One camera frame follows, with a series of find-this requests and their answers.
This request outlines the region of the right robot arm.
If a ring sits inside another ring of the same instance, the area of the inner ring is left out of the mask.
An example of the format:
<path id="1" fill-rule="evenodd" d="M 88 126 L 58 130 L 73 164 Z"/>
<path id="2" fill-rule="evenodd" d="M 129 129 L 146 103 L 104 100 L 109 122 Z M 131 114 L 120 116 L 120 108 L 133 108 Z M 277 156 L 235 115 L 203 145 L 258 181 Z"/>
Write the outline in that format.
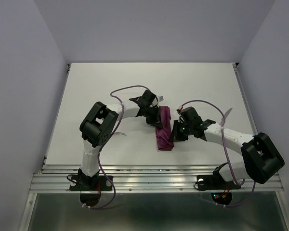
<path id="1" fill-rule="evenodd" d="M 213 120 L 202 120 L 195 108 L 177 110 L 179 119 L 174 120 L 171 141 L 186 141 L 190 136 L 219 144 L 225 151 L 232 150 L 243 160 L 232 164 L 229 156 L 211 175 L 203 176 L 205 186 L 222 188 L 228 183 L 239 184 L 239 180 L 251 179 L 266 183 L 284 165 L 285 161 L 270 137 L 265 133 L 245 134 L 228 128 Z"/>

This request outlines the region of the pink handled knife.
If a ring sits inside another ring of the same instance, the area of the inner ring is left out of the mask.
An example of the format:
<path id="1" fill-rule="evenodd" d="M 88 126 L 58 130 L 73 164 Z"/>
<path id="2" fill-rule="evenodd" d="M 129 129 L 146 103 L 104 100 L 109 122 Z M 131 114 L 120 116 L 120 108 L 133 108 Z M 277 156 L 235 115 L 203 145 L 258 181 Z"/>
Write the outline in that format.
<path id="1" fill-rule="evenodd" d="M 221 122 L 220 122 L 220 125 L 223 126 L 226 122 L 226 119 L 227 117 L 229 116 L 229 114 L 231 113 L 233 108 L 229 108 L 225 113 L 224 115 L 222 116 L 222 119 L 221 119 Z"/>

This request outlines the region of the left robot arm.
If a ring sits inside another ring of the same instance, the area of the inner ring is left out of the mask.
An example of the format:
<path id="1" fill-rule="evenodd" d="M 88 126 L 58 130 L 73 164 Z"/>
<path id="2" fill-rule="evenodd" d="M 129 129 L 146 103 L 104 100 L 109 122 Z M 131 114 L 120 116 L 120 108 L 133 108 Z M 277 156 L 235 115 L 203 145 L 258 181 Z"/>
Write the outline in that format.
<path id="1" fill-rule="evenodd" d="M 88 190 L 94 189 L 98 184 L 99 155 L 123 119 L 143 116 L 147 125 L 163 128 L 159 98 L 150 90 L 146 89 L 141 96 L 126 101 L 113 93 L 110 96 L 116 98 L 118 104 L 96 102 L 79 127 L 84 149 L 77 179 L 73 183 Z"/>

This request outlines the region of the purple cloth napkin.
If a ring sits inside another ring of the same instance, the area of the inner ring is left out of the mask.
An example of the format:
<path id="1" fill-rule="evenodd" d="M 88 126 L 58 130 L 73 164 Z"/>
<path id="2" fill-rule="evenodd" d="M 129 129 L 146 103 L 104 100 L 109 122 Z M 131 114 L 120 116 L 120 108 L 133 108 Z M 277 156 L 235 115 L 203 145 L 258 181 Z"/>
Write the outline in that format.
<path id="1" fill-rule="evenodd" d="M 160 107 L 160 121 L 163 128 L 156 128 L 158 151 L 171 151 L 174 147 L 171 137 L 171 112 L 168 106 Z"/>

